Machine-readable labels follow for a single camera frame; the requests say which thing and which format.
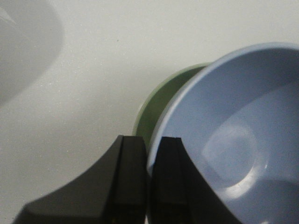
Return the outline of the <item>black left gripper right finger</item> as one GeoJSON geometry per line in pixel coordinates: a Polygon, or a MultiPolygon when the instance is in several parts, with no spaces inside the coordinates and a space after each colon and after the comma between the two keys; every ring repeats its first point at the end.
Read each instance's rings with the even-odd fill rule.
{"type": "Polygon", "coordinates": [[[150,183],[151,224],[236,224],[196,169],[180,138],[159,143],[150,183]]]}

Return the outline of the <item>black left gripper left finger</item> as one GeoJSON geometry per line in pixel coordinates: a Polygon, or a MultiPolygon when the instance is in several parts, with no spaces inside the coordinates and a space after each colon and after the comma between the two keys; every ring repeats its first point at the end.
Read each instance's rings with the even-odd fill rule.
{"type": "Polygon", "coordinates": [[[138,136],[116,138],[88,170],[26,204],[16,224],[143,224],[147,205],[146,149],[138,136]]]}

